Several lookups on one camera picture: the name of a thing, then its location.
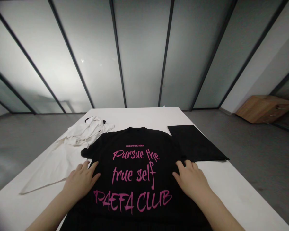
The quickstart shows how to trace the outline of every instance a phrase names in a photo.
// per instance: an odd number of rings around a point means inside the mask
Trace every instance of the black cloth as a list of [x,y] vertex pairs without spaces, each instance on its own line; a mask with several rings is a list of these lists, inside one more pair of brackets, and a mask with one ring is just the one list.
[[61,230],[211,230],[172,175],[182,152],[167,133],[146,128],[104,133],[81,155],[99,161],[94,174],[101,176]]
[[168,126],[168,129],[178,142],[185,159],[192,162],[229,160],[194,125]]
[[[91,117],[86,118],[84,121],[87,122],[87,120],[90,119],[90,118],[91,118]],[[106,123],[106,120],[103,120],[103,122],[104,122],[104,124],[105,124],[105,123]]]

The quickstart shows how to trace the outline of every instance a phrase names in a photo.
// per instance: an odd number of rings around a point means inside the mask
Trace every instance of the white table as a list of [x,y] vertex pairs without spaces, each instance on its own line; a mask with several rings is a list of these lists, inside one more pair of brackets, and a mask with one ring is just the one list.
[[[170,134],[168,125],[193,125],[178,107],[91,109],[76,123],[91,116],[115,124],[113,131],[146,127]],[[59,182],[26,195],[18,194],[45,157],[46,151],[0,191],[2,230],[25,230],[63,188],[64,182]],[[286,222],[229,161],[197,164],[213,191],[245,230],[289,230]]]

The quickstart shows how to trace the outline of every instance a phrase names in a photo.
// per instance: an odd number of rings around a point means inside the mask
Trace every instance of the white garment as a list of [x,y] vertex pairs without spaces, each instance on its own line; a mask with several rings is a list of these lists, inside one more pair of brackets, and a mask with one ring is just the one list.
[[103,120],[95,116],[68,128],[20,194],[65,180],[78,164],[86,161],[80,154],[81,150],[88,148],[100,135],[114,127],[113,124],[104,124]]

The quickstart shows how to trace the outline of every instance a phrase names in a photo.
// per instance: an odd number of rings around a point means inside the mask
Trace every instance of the wooden cabinet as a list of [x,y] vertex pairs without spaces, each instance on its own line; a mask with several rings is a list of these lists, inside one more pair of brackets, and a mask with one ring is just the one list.
[[289,100],[275,96],[252,96],[236,112],[252,124],[270,124],[289,111]]

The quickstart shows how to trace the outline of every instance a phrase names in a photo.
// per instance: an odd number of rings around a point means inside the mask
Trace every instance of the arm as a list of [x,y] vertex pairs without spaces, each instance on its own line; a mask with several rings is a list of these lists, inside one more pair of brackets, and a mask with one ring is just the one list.
[[172,174],[183,192],[201,209],[212,229],[214,231],[244,231],[218,196],[211,190],[206,177],[197,164],[191,163],[189,160],[186,160],[185,163],[186,168],[181,161],[177,161],[176,165],[180,175],[175,172]]
[[66,179],[63,190],[53,199],[46,209],[26,229],[26,231],[51,231],[56,230],[69,210],[91,190],[100,177],[100,173],[93,178],[93,173],[98,165],[95,162],[88,169],[89,161],[79,164]]

